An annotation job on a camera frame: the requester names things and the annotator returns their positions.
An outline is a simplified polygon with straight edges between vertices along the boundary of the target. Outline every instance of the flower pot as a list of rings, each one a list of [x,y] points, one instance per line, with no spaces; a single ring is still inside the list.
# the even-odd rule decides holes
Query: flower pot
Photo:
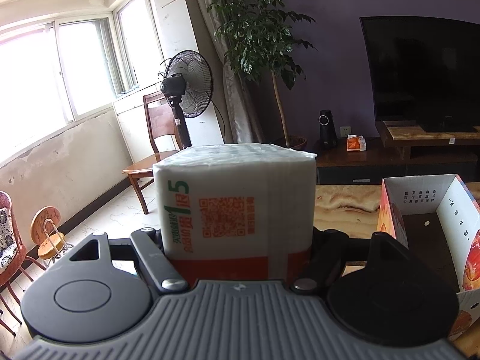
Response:
[[[299,137],[297,135],[289,135],[290,138],[290,149],[293,150],[305,150],[307,147],[307,139]],[[278,138],[272,142],[273,145],[287,147],[285,145],[285,137]]]

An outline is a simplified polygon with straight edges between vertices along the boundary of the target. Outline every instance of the orange qr code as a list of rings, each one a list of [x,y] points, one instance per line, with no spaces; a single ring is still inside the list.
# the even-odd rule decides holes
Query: orange qr code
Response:
[[[255,198],[199,199],[204,238],[255,234]]]

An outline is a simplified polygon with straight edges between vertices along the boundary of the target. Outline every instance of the fan pole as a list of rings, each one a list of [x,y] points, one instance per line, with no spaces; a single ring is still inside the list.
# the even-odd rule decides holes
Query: fan pole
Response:
[[[190,135],[187,129],[187,123],[185,122],[185,116],[183,115],[182,107],[180,107],[181,98],[170,97],[169,103],[172,107],[173,117],[175,118],[175,124],[177,126],[178,134],[180,135],[181,145],[183,149],[191,146]]]

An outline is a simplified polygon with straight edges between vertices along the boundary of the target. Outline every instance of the potted plant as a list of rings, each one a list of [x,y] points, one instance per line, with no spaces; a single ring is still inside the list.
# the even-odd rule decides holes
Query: potted plant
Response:
[[[229,45],[225,61],[229,61],[235,73],[243,73],[247,79],[258,82],[265,69],[270,71],[273,81],[284,138],[273,143],[302,150],[306,138],[291,136],[287,132],[285,114],[277,87],[281,77],[288,89],[292,89],[296,78],[303,73],[295,64],[290,53],[297,45],[313,47],[306,40],[291,34],[291,22],[315,21],[312,17],[284,10],[283,0],[213,0],[208,11],[214,9],[223,23],[215,31],[217,38],[224,36]]]

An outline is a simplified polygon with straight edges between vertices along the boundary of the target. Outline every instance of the gray ribbed surface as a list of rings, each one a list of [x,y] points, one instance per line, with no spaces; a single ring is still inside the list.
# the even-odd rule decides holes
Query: gray ribbed surface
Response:
[[[446,341],[415,349],[365,343],[337,326],[317,298],[275,281],[242,284],[200,281],[189,293],[162,297],[135,330],[116,339],[77,347],[37,339],[14,359],[464,359]]]

